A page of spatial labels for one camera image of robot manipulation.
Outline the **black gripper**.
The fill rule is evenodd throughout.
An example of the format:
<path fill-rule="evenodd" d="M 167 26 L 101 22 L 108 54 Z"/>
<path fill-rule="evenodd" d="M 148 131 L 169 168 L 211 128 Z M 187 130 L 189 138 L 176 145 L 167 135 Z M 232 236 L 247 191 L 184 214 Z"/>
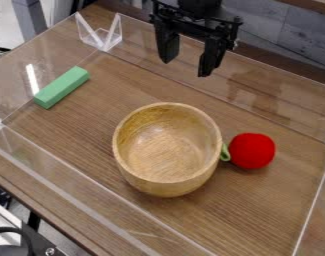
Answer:
<path fill-rule="evenodd" d="M 208 77 L 221 65 L 227 48 L 237 46 L 243 17 L 224 7 L 224 0 L 152 0 L 151 23 L 156 27 L 159 54 L 168 64 L 180 54 L 180 36 L 205 41 L 199 76 Z"/>

